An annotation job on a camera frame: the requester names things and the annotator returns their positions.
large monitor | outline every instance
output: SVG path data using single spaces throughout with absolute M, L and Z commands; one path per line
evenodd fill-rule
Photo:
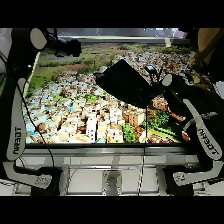
M 26 143 L 43 143 L 38 130 L 49 144 L 181 142 L 185 118 L 168 110 L 162 95 L 152 100 L 146 114 L 146 109 L 122 102 L 96 85 L 93 73 L 102 73 L 121 59 L 148 82 L 144 67 L 152 64 L 158 72 L 164 66 L 160 80 L 168 73 L 181 74 L 190 77 L 191 84 L 211 87 L 208 77 L 194 70 L 194 51 L 186 46 L 95 42 L 82 44 L 78 58 L 42 52 L 26 92 L 36 128 L 23 109 Z

display screen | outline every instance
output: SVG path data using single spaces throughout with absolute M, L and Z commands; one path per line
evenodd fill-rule
M 185 78 L 188 74 L 192 84 L 210 88 L 207 76 L 193 69 L 194 54 L 188 47 L 134 43 L 82 44 L 82 54 L 78 58 L 42 52 L 26 92 L 36 128 L 23 108 L 26 142 L 43 143 L 38 130 L 51 144 L 181 142 L 181 122 L 185 118 L 169 111 L 162 95 L 155 97 L 148 106 L 146 123 L 146 109 L 107 93 L 96 84 L 93 73 L 102 73 L 124 59 L 149 83 L 151 79 L 144 67 L 152 64 L 158 72 L 163 65 L 160 80 L 168 73 Z

screen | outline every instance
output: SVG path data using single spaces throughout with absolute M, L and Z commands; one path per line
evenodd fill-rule
M 146 109 L 122 102 L 97 86 L 93 73 L 103 73 L 124 59 L 149 83 L 144 67 L 151 64 L 158 72 L 163 65 L 160 80 L 168 73 L 180 74 L 189 76 L 187 81 L 194 85 L 209 88 L 208 78 L 194 70 L 194 54 L 188 47 L 134 43 L 82 44 L 78 58 L 42 52 L 26 92 L 36 128 L 23 108 L 26 142 L 43 143 L 38 130 L 52 144 L 181 142 L 185 118 L 170 111 L 162 95 L 152 100 L 146 115 Z

aerial city image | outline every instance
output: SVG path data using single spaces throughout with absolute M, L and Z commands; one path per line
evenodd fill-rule
M 36 128 L 23 108 L 26 143 L 42 144 L 38 131 L 49 144 L 181 142 L 185 117 L 171 111 L 162 95 L 152 100 L 146 114 L 146 109 L 122 102 L 100 88 L 93 73 L 102 73 L 124 59 L 149 83 L 144 67 L 152 64 L 157 71 L 163 66 L 160 80 L 166 74 L 190 76 L 190 84 L 211 89 L 209 78 L 196 72 L 194 56 L 190 47 L 143 43 L 83 44 L 77 58 L 42 52 L 26 92 Z

silver bracket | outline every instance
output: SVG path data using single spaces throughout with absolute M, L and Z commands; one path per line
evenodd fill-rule
M 120 170 L 103 171 L 102 193 L 105 196 L 119 196 L 122 192 L 122 176 Z

